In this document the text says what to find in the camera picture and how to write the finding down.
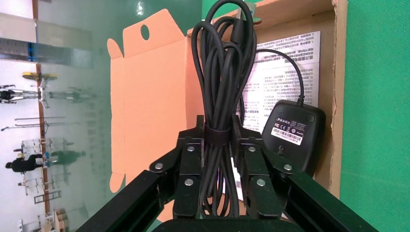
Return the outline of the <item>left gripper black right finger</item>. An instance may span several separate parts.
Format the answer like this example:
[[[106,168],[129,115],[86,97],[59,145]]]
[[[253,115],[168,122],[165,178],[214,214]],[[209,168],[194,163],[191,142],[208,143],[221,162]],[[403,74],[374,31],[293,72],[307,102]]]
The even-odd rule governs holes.
[[[269,151],[261,135],[232,116],[234,165],[247,219],[259,232],[373,232],[375,228],[290,161]]]

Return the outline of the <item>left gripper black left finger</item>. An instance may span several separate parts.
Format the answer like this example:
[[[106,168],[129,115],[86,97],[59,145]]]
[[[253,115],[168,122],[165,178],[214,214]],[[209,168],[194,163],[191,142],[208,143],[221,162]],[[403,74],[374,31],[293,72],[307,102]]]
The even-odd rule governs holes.
[[[79,232],[176,232],[176,220],[199,218],[204,116],[177,144],[88,219]]]

